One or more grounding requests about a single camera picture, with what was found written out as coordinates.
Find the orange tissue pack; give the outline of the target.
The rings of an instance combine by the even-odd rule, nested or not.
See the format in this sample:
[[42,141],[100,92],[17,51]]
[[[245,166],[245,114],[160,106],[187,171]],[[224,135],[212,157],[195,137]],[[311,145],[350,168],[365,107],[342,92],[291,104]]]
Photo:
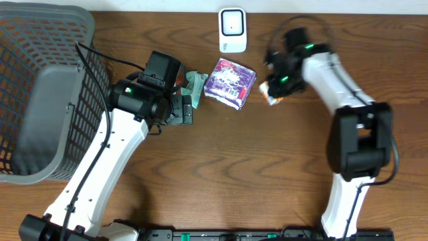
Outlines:
[[275,104],[279,104],[284,99],[283,97],[274,98],[274,97],[270,96],[268,94],[268,90],[269,90],[269,85],[268,85],[267,81],[265,81],[259,85],[259,91],[262,93],[263,97],[265,98],[265,100],[267,101],[267,103],[270,106],[273,106]]

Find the teal snack packet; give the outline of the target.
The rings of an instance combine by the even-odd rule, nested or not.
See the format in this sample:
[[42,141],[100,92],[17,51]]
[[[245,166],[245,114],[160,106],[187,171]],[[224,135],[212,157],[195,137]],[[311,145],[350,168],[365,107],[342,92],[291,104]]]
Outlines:
[[201,93],[203,92],[203,87],[208,77],[208,74],[202,74],[198,71],[190,71],[186,73],[188,84],[186,87],[181,88],[181,94],[191,96],[191,104],[195,109],[197,109],[199,105]]

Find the purple tissue pack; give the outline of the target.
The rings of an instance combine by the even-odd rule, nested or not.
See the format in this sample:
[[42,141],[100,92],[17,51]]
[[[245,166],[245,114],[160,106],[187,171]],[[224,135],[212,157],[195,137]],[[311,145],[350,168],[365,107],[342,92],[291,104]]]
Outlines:
[[241,110],[257,79],[255,71],[220,58],[204,85],[204,94]]

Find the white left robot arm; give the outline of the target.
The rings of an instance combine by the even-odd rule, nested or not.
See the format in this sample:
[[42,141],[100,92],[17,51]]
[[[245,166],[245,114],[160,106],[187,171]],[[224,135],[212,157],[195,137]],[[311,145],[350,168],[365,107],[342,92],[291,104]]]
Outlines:
[[178,88],[122,79],[111,86],[108,111],[73,177],[43,217],[26,215],[22,240],[138,240],[136,226],[116,220],[102,225],[110,195],[128,160],[152,126],[189,125],[192,100]]

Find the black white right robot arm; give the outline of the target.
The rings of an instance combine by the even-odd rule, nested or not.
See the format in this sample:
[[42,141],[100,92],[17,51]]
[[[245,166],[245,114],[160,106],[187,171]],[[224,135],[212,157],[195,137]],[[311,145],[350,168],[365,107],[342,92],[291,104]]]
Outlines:
[[345,70],[331,44],[315,44],[303,27],[284,35],[285,53],[267,45],[265,65],[272,71],[264,83],[271,99],[283,98],[311,86],[332,115],[326,158],[333,172],[327,207],[320,218],[319,237],[356,240],[357,219],[370,187],[391,182],[381,169],[399,164],[392,135],[392,108],[367,95]]

